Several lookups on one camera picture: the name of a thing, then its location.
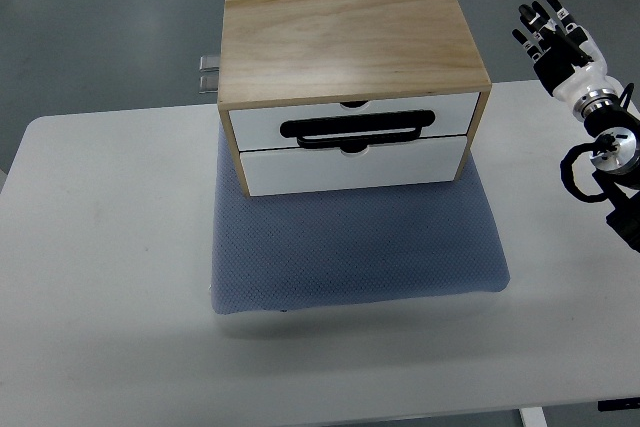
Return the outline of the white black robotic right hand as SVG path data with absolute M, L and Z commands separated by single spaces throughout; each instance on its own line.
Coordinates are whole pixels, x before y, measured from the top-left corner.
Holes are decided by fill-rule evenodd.
M 534 1 L 518 8 L 521 30 L 512 31 L 544 90 L 582 121 L 587 106 L 619 90 L 608 77 L 604 55 L 589 31 L 560 0 Z

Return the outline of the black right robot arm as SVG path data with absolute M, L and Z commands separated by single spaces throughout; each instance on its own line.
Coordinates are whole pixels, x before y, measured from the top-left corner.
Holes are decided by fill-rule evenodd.
M 591 91 L 574 105 L 578 119 L 593 140 L 572 147 L 560 162 L 564 188 L 584 203 L 610 201 L 614 210 L 606 223 L 633 250 L 639 249 L 639 195 L 628 197 L 622 187 L 639 189 L 639 119 L 629 112 L 634 85 L 621 94 L 609 88 Z M 573 164 L 587 153 L 592 177 L 601 192 L 586 194 L 576 185 Z

